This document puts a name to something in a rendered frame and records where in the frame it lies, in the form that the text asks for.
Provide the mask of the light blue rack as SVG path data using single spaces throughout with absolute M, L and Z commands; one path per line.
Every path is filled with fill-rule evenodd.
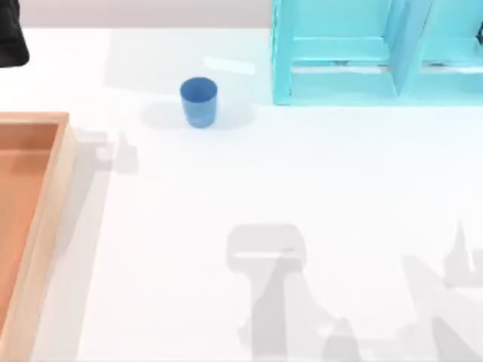
M 271 0 L 272 100 L 483 106 L 483 0 Z

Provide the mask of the shallow salmon-coloured box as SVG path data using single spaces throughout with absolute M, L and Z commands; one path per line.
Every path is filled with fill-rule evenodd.
M 0 112 L 0 362 L 29 362 L 77 150 L 67 112 Z

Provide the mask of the blue cup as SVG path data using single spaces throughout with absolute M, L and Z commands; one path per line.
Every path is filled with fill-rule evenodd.
M 186 79 L 180 96 L 186 121 L 192 127 L 210 127 L 217 115 L 217 84 L 206 77 Z

